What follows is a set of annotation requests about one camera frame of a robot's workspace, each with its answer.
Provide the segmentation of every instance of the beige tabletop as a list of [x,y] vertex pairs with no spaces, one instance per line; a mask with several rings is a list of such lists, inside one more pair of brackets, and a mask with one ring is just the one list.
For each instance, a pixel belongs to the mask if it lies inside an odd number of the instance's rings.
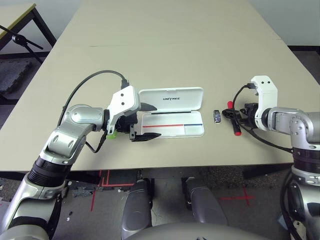
[[[202,87],[202,137],[130,142],[107,140],[94,154],[84,147],[73,170],[276,164],[292,156],[234,136],[229,120],[213,121],[255,75],[278,88],[278,105],[319,111],[320,86],[246,0],[85,0],[0,130],[2,171],[28,171],[55,128],[74,87],[99,70],[125,75],[138,90]],[[87,82],[71,104],[106,108],[118,76]],[[249,90],[236,108],[258,101]],[[286,147],[290,137],[256,131]],[[101,132],[87,140],[97,146]]]
[[[4,26],[9,30],[12,29],[35,7],[35,3],[0,6],[0,25]],[[6,31],[0,29],[0,39],[6,34]]]

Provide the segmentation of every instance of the black cable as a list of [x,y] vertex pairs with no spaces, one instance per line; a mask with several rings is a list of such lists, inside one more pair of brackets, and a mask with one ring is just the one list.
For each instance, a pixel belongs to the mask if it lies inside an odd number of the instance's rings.
[[249,88],[248,84],[247,85],[243,85],[239,91],[235,94],[234,98],[233,98],[233,106],[232,106],[232,112],[233,112],[233,117],[236,121],[236,123],[242,127],[244,130],[246,130],[252,137],[254,137],[255,139],[259,140],[260,142],[264,143],[264,144],[267,144],[271,147],[274,147],[274,148],[277,148],[277,149],[280,149],[280,150],[283,150],[283,151],[286,151],[288,153],[291,153],[293,152],[293,149],[292,148],[287,148],[287,147],[283,147],[283,146],[278,146],[272,142],[269,142],[263,138],[261,138],[260,136],[258,136],[255,132],[254,132],[254,129],[251,128],[251,129],[247,129],[246,127],[244,127],[238,120],[238,118],[236,117],[236,110],[235,110],[235,105],[236,105],[236,100],[237,100],[237,97],[238,95],[242,92],[243,89],[245,88]]
[[[119,72],[117,71],[113,71],[113,70],[101,70],[101,71],[97,71],[89,76],[87,76],[82,82],[80,82],[76,87],[75,89],[72,91],[72,93],[70,94],[70,96],[68,97],[68,99],[66,100],[64,106],[62,107],[62,113],[59,117],[59,120],[58,120],[58,124],[57,124],[57,127],[59,127],[61,125],[61,122],[62,122],[62,119],[66,113],[66,110],[67,110],[67,107],[71,101],[71,99],[73,98],[73,96],[76,94],[76,92],[79,90],[79,88],[85,84],[89,79],[99,75],[99,74],[104,74],[104,73],[109,73],[109,74],[115,74],[115,75],[118,75],[119,77],[121,77],[121,89],[129,86],[129,82],[128,80]],[[98,144],[98,147],[96,148],[96,150],[94,150],[94,148],[86,141],[85,142],[85,145],[87,145],[89,147],[89,149],[93,152],[93,153],[97,153],[100,148],[102,147],[102,145],[104,144],[105,140],[106,140],[106,137],[107,137],[107,134],[108,134],[108,130],[106,129],[103,133],[103,135],[101,136],[101,139],[100,139],[100,142]]]
[[295,240],[302,240],[302,238],[299,236],[297,229],[295,228],[295,226],[291,220],[290,214],[288,213],[288,211],[286,209],[286,204],[285,204],[286,191],[287,191],[288,186],[292,180],[292,178],[290,177],[291,174],[292,174],[291,170],[289,170],[283,180],[283,184],[282,184],[281,191],[280,191],[280,208],[281,208],[284,222],[286,224],[286,227],[288,228],[289,233],[294,237]]

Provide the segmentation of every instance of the green object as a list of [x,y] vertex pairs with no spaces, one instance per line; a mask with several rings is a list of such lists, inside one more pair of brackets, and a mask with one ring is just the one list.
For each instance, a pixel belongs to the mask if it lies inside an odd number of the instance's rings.
[[112,135],[106,136],[106,139],[115,139],[117,137],[117,130],[114,130]]

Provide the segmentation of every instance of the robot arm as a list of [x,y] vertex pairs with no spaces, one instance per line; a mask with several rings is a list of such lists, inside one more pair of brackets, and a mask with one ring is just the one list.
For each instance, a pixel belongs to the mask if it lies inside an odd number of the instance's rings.
[[114,93],[105,110],[84,104],[70,107],[13,197],[2,220],[0,240],[22,236],[21,239],[51,239],[60,216],[65,179],[86,143],[87,134],[104,129],[111,135],[121,117],[130,117],[139,110],[139,95],[130,85]]
[[255,76],[251,84],[258,104],[246,104],[240,111],[248,115],[252,128],[290,135],[294,163],[287,189],[289,213],[304,224],[310,240],[319,240],[320,112],[277,107],[278,90],[268,76]]

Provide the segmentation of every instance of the wall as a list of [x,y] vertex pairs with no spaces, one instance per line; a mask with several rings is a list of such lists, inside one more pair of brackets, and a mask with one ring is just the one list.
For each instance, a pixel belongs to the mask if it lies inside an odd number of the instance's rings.
[[[36,0],[36,8],[53,35],[58,38],[81,1]],[[30,0],[0,0],[0,6],[29,2]],[[249,2],[287,45],[320,45],[320,0],[249,0]],[[50,51],[51,46],[33,22],[20,33],[44,47],[44,51]],[[23,47],[10,42],[0,54],[24,52],[26,51]]]
[[249,0],[287,45],[320,45],[320,0]]
[[[36,9],[56,38],[62,34],[82,2],[82,0],[0,0],[0,6],[32,3],[33,1],[36,3]],[[50,44],[33,21],[29,22],[20,31],[20,34],[44,47],[43,51],[50,51]],[[36,52],[42,51],[35,47],[32,47],[32,49]],[[25,52],[27,51],[24,47],[19,46],[12,41],[0,50],[0,54]]]

